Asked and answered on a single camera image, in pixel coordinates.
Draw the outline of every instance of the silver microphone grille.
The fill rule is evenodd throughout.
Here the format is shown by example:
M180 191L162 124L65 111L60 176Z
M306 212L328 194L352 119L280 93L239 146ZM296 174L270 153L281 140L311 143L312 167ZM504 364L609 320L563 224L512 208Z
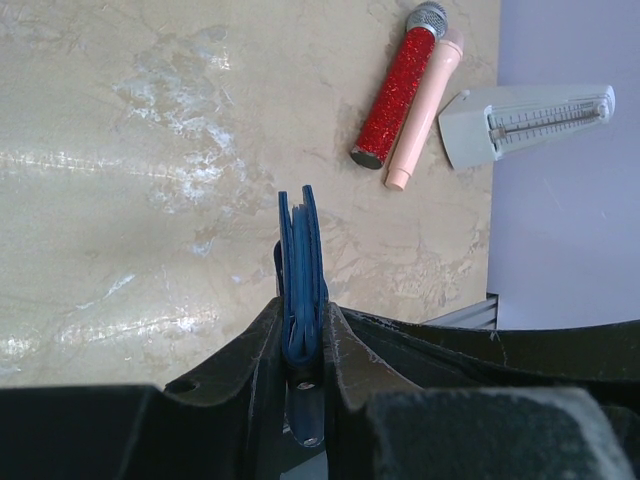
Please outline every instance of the silver microphone grille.
M439 3L424 2L418 5L407 20L407 32L422 27L431 31L440 40L447 31L447 12Z

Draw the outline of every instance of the red glitter handle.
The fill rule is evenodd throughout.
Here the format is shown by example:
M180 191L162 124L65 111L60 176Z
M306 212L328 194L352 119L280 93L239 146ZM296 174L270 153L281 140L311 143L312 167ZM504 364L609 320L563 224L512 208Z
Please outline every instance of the red glitter handle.
M371 107L351 158L363 167L382 168L418 90L436 38L422 27L407 32L389 74Z

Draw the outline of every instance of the metal screw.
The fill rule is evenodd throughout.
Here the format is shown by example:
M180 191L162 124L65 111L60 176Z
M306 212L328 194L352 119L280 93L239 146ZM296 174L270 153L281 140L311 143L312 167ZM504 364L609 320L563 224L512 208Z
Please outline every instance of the metal screw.
M311 382L300 382L298 384L298 390L309 390L310 388L315 387L315 385Z

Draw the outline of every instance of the beige tabletop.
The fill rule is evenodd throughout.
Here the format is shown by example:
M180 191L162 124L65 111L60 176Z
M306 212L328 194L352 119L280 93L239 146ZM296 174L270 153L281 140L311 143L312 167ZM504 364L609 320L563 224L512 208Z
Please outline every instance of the beige tabletop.
M499 0L449 0L494 85ZM275 294L311 184L331 299L421 321L485 297L491 167L432 134L405 193L348 156L413 2L0 2L0 384L162 384Z

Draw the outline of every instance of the pink microphone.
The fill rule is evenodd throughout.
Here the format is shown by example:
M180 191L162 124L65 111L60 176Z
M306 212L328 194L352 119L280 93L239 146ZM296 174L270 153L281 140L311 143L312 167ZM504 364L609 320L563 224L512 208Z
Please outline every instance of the pink microphone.
M451 28L436 45L391 157L385 185L404 190L416 168L449 78L462 59L464 37Z

